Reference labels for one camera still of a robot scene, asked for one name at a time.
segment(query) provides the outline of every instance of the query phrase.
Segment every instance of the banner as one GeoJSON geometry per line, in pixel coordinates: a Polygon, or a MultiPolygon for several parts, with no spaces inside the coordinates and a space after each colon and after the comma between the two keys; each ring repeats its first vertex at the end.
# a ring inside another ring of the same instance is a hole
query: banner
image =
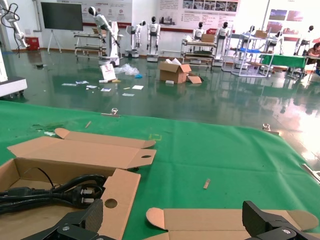
{"type": "Polygon", "coordinates": [[[95,23],[93,16],[88,13],[89,7],[105,16],[107,21],[118,22],[119,27],[131,25],[132,22],[132,0],[57,0],[58,3],[81,4],[82,21],[84,25],[95,23]]]}
{"type": "Polygon", "coordinates": [[[162,28],[193,30],[203,22],[204,29],[233,25],[241,0],[158,0],[157,19],[162,28]]]}

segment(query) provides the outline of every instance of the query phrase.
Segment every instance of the television screen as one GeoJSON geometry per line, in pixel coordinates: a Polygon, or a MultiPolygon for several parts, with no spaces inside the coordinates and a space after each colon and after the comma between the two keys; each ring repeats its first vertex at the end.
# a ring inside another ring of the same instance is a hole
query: television screen
{"type": "Polygon", "coordinates": [[[41,2],[46,29],[83,31],[81,4],[41,2]]]}

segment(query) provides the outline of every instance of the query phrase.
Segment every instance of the green epoxy floor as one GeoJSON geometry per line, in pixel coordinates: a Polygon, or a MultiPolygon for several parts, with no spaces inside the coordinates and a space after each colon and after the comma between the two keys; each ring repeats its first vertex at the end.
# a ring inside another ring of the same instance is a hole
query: green epoxy floor
{"type": "Polygon", "coordinates": [[[5,101],[57,108],[109,113],[118,108],[121,115],[149,116],[219,125],[262,128],[263,123],[300,153],[314,170],[320,170],[320,78],[308,76],[300,83],[276,72],[270,79],[239,78],[220,68],[213,73],[192,67],[204,82],[167,85],[159,81],[158,65],[145,59],[122,59],[138,68],[143,78],[117,74],[120,83],[99,84],[102,73],[97,59],[76,61],[72,53],[46,51],[5,54],[9,76],[27,79],[23,98],[5,101]],[[37,69],[36,64],[45,64],[37,69]],[[62,86],[63,83],[88,81],[100,89],[86,90],[86,85],[62,86]],[[124,90],[134,85],[142,90],[124,90]],[[101,92],[101,88],[111,88],[101,92]],[[135,94],[133,97],[123,93],[135,94]]]}

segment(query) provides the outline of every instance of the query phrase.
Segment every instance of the green table cover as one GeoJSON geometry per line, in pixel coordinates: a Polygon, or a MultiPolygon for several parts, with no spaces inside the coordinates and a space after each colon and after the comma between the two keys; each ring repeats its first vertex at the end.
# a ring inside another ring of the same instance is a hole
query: green table cover
{"type": "Polygon", "coordinates": [[[141,180],[125,240],[163,232],[146,221],[152,207],[240,209],[243,201],[251,200],[261,209],[301,209],[320,218],[320,186],[301,168],[304,160],[280,136],[259,129],[126,115],[114,118],[5,101],[0,101],[0,123],[1,163],[13,157],[7,146],[58,127],[155,139],[153,164],[137,171],[141,180]],[[207,179],[211,183],[203,189],[207,179]]]}
{"type": "MultiPolygon", "coordinates": [[[[264,55],[262,64],[269,65],[272,56],[264,55]]],[[[304,68],[306,64],[306,59],[302,56],[286,56],[277,55],[273,56],[272,65],[273,66],[287,66],[291,68],[304,68]]]]}

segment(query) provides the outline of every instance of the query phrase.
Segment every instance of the open cardboard box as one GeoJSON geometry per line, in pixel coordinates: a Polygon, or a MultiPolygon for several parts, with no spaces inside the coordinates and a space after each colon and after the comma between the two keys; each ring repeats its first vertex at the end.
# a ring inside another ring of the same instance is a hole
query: open cardboard box
{"type": "Polygon", "coordinates": [[[160,62],[160,81],[173,81],[175,84],[185,83],[187,80],[187,73],[191,72],[188,64],[172,64],[167,62],[160,62]]]}
{"type": "MultiPolygon", "coordinates": [[[[120,240],[124,234],[140,175],[126,169],[150,165],[156,150],[154,141],[55,130],[64,139],[38,137],[8,149],[17,156],[0,167],[0,192],[9,188],[50,189],[44,170],[52,182],[64,184],[84,174],[107,178],[100,235],[120,240]]],[[[54,226],[67,213],[79,209],[50,205],[0,215],[1,239],[20,240],[54,226]]]]}
{"type": "MultiPolygon", "coordinates": [[[[301,231],[319,225],[318,219],[301,210],[263,210],[283,216],[301,231]]],[[[242,209],[160,209],[150,208],[147,220],[168,232],[148,240],[245,240],[250,238],[242,223],[242,209]]]]}

